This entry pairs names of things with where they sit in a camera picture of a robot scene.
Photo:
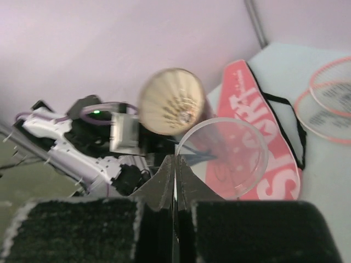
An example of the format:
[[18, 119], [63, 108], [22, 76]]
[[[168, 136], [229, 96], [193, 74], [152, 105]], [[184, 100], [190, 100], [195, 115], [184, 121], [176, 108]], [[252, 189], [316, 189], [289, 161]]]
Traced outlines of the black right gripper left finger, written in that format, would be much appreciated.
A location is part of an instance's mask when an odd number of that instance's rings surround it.
[[174, 157], [129, 197], [35, 199], [5, 231], [1, 262], [171, 262]]

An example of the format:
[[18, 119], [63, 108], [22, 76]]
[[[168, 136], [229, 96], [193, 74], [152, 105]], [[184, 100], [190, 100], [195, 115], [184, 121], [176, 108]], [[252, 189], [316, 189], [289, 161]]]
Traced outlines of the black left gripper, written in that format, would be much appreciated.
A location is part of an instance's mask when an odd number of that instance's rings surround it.
[[156, 134], [140, 127], [139, 148], [145, 154], [148, 166], [159, 167], [167, 155], [174, 155], [175, 142], [172, 136]]

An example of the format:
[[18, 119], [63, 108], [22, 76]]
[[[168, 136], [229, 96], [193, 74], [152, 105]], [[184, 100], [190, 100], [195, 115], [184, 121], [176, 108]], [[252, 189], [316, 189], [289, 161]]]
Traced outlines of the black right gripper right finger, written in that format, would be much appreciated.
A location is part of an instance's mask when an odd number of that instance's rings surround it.
[[180, 262], [341, 262], [320, 211], [305, 201], [226, 201], [175, 159]]

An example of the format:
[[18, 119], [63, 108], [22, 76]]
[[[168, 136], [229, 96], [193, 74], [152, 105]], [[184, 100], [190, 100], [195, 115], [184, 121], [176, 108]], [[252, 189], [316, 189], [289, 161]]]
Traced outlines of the black shuttlecock tube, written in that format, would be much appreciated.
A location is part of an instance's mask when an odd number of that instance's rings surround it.
[[200, 79], [183, 68], [166, 68], [144, 84], [138, 99], [140, 123], [166, 136], [186, 133], [214, 117]]

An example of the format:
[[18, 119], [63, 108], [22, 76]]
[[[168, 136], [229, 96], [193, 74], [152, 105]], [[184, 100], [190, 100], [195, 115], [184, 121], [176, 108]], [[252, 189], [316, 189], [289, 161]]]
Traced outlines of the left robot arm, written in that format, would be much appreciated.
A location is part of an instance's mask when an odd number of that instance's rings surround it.
[[49, 162], [69, 169], [89, 195], [131, 195], [175, 150], [172, 137], [139, 123], [135, 106], [96, 95], [77, 100], [63, 115], [40, 100], [16, 115], [14, 127], [46, 151]]

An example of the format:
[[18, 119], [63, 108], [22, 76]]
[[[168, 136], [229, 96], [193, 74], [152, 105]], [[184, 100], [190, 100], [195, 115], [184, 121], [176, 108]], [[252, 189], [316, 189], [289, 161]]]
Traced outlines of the pink badminton racket lower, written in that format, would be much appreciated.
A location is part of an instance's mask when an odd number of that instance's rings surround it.
[[307, 89], [293, 106], [298, 120], [316, 135], [340, 144], [350, 145], [350, 117], [321, 107]]

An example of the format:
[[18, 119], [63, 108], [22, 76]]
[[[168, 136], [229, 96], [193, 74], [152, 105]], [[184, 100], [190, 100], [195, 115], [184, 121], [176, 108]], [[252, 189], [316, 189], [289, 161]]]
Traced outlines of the pink badminton racket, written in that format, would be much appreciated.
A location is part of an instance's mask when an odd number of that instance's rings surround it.
[[350, 117], [350, 57], [332, 61], [318, 69], [309, 81], [309, 91], [324, 109]]
[[340, 144], [350, 145], [350, 117], [321, 107], [307, 89], [293, 106], [298, 120], [316, 135]]

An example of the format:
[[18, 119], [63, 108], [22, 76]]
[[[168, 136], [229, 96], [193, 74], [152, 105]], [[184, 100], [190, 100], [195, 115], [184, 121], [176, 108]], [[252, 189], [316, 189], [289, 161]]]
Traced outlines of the pink badminton racket upper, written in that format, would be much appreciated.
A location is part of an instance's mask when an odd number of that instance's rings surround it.
[[309, 81], [309, 91], [324, 109], [350, 117], [350, 57], [332, 61], [318, 69]]

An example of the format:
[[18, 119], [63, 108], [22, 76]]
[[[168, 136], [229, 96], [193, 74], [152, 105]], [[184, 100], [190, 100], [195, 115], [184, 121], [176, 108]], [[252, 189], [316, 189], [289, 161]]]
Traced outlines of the pink racket bag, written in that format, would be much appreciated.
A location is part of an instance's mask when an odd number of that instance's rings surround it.
[[219, 117], [234, 117], [256, 127], [268, 145], [269, 160], [258, 184], [242, 196], [243, 200], [297, 200], [305, 158], [298, 158], [271, 103], [289, 105], [284, 98], [264, 93], [245, 60], [230, 63], [222, 84], [208, 94]]

